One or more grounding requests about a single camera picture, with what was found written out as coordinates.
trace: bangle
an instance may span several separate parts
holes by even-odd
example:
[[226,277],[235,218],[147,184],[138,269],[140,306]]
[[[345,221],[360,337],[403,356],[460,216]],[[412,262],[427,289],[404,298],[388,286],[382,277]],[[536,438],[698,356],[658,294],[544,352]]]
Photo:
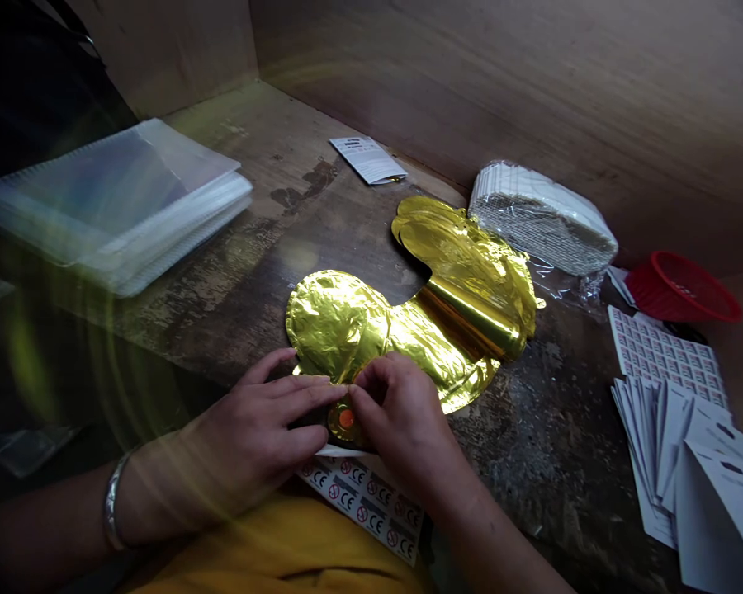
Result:
[[129,548],[118,535],[118,529],[116,528],[116,496],[118,495],[118,482],[121,480],[121,474],[124,472],[124,467],[133,452],[134,450],[128,451],[121,457],[118,464],[116,464],[116,469],[113,470],[113,474],[110,476],[110,480],[107,481],[107,495],[105,497],[105,532],[107,533],[107,540],[110,541],[111,546],[116,551],[122,551]]

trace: foil balloon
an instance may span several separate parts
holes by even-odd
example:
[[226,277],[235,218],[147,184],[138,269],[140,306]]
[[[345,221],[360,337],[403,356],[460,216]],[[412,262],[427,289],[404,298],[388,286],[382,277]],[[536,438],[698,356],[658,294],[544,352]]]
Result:
[[353,381],[375,357],[407,355],[433,379],[442,410],[477,398],[533,336],[537,307],[528,256],[480,229],[464,209],[425,196],[402,200],[396,240],[432,271],[402,305],[341,271],[315,272],[292,291],[286,331],[300,371]]

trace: bundle of white tags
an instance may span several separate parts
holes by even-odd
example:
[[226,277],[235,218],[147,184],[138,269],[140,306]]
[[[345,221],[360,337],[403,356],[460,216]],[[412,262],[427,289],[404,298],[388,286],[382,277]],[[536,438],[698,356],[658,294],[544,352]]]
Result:
[[695,387],[627,375],[611,391],[644,531],[679,552],[687,586],[743,593],[743,434],[724,398]]

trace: white paper label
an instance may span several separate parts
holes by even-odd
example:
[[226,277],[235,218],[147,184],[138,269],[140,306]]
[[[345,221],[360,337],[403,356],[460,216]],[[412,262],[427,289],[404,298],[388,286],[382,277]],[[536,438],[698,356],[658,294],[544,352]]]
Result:
[[394,483],[377,456],[316,456],[297,475],[412,567],[424,510]]
[[367,184],[390,183],[390,177],[405,177],[402,169],[382,147],[367,137],[330,139],[330,143],[347,159]]

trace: red plastic container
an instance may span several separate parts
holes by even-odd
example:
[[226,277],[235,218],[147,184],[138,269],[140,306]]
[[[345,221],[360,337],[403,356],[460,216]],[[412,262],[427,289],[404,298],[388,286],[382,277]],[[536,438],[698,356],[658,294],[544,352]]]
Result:
[[653,252],[625,284],[638,308],[659,320],[736,323],[743,318],[737,299],[709,272],[670,252]]

